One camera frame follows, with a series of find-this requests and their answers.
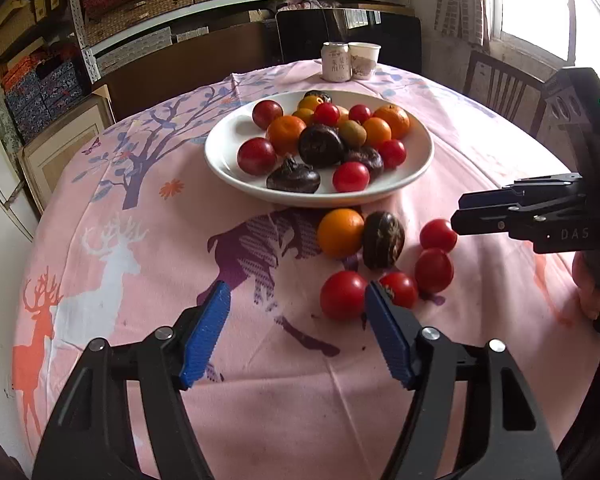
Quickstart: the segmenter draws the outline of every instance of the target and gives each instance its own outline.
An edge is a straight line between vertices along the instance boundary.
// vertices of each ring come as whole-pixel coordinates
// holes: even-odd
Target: human hand
[[[587,267],[583,252],[577,252],[571,264],[571,276],[578,286],[580,308],[589,319],[600,315],[600,288],[596,288],[595,279]]]

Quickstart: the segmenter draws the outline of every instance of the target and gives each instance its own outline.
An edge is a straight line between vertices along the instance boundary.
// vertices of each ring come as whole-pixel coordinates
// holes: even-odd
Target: round table
[[[424,176],[362,206],[363,214],[399,216],[406,248],[397,267],[408,274],[420,228],[450,218],[462,193],[567,171],[489,109],[389,66],[368,82],[342,84],[323,81],[312,60],[232,74],[115,124],[64,170],[26,270],[13,377],[32,450],[90,339],[141,340],[222,279],[231,313],[205,377],[183,393],[216,478],[379,478],[413,394],[390,377],[369,326],[321,314],[320,286],[343,268],[315,241],[325,212],[250,198],[214,177],[203,157],[206,134],[229,111],[312,88],[380,96],[433,134]],[[600,359],[600,335],[575,295],[572,255],[534,254],[529,243],[496,234],[460,237],[451,257],[452,284],[420,300],[416,316],[456,342],[506,342],[557,446]],[[362,262],[358,270],[378,277]],[[156,475],[139,387],[128,392],[142,468]],[[462,384],[456,392],[441,473],[459,441]]]

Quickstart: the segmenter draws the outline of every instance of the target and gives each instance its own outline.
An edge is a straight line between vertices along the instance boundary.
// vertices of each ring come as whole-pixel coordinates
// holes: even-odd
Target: cherry tomato
[[[250,175],[271,173],[276,165],[276,150],[267,139],[256,137],[247,140],[238,150],[238,166]]]
[[[367,119],[370,119],[372,115],[371,110],[365,105],[355,105],[349,110],[349,119],[357,121],[360,124],[364,123]]]
[[[378,153],[382,157],[384,167],[388,170],[394,170],[407,160],[407,150],[404,144],[398,139],[386,140],[378,146]]]
[[[418,300],[416,281],[403,272],[390,272],[380,278],[380,285],[396,305],[412,308]]]
[[[333,173],[333,187],[338,193],[362,191],[369,185],[369,170],[360,162],[345,162]]]
[[[420,231],[420,245],[423,249],[437,247],[450,253],[457,241],[458,234],[451,228],[451,222],[444,218],[427,222]]]
[[[416,262],[415,277],[420,290],[435,294],[453,280],[454,264],[442,249],[424,249]]]
[[[315,107],[314,124],[326,124],[327,126],[335,126],[340,119],[340,110],[336,105],[331,103],[322,103]]]
[[[336,272],[320,290],[320,308],[335,321],[355,319],[365,309],[365,288],[366,281],[357,272]]]
[[[251,112],[251,119],[263,130],[266,130],[269,125],[277,119],[278,117],[282,117],[284,112],[282,111],[282,106],[280,106],[277,102],[272,101],[270,99],[266,99],[264,101],[260,101],[253,107],[253,112]]]

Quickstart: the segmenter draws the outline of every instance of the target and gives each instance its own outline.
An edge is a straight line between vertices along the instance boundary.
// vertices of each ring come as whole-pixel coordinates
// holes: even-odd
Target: wooden chair
[[[471,57],[469,58],[469,67],[466,70],[464,88],[462,89],[462,94],[467,97],[469,96],[469,90],[471,89],[471,84],[474,80],[475,67],[478,62],[491,69],[486,106],[503,116],[505,119],[513,122],[513,118],[516,116],[516,113],[518,113],[518,107],[520,106],[526,87],[530,86],[540,92],[543,82],[537,77],[512,67],[499,59],[487,56],[487,54],[483,52],[472,50]],[[546,102],[544,99],[539,98],[536,113],[531,121],[531,127],[527,132],[534,139],[540,129],[540,123],[542,122],[545,108]]]

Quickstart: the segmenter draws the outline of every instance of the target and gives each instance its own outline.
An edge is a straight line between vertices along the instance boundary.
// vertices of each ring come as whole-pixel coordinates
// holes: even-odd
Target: shelf
[[[139,34],[149,28],[157,27],[163,23],[172,22],[173,20],[177,20],[178,18],[182,18],[184,16],[190,16],[191,14],[195,14],[197,12],[203,12],[204,10],[217,9],[218,7],[231,6],[235,4],[243,4],[247,2],[257,2],[263,0],[211,0],[209,2],[202,2],[200,4],[193,4],[188,7],[183,7],[181,9],[171,10],[170,12],[165,12],[160,16],[155,16],[149,20],[145,20],[144,22],[138,23],[133,27],[129,27],[122,32],[119,32],[106,40],[102,40],[99,43],[96,43],[91,48],[86,48],[86,51],[90,51],[91,55],[97,55],[103,50],[114,46],[117,43],[125,41],[127,38],[134,36],[135,34]],[[391,4],[397,4],[406,6],[407,0],[367,0],[371,2],[385,2]]]

